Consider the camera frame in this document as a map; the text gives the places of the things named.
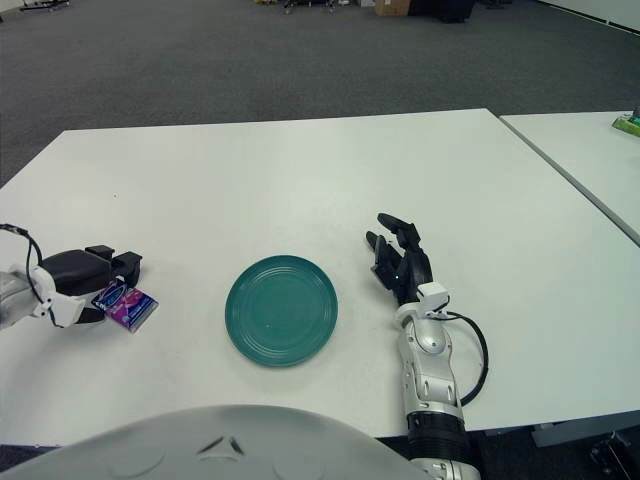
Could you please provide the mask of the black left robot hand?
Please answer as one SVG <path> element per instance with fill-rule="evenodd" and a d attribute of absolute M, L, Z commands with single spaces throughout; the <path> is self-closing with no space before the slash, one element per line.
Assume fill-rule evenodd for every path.
<path fill-rule="evenodd" d="M 50 280 L 44 300 L 50 305 L 56 327 L 91 324 L 105 319 L 104 310 L 92 300 L 114 280 L 135 287 L 143 257 L 126 251 L 115 255 L 106 245 L 64 251 L 45 258 L 39 267 Z"/>

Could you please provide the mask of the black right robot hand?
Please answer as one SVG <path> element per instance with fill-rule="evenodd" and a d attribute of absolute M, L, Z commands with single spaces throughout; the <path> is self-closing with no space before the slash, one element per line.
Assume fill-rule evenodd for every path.
<path fill-rule="evenodd" d="M 402 253 L 383 235 L 367 231 L 365 238 L 374 253 L 371 271 L 393 293 L 399 306 L 418 302 L 418 287 L 433 281 L 430 261 L 420 246 L 419 233 L 413 223 L 387 213 L 379 213 L 377 220 L 396 237 Z"/>

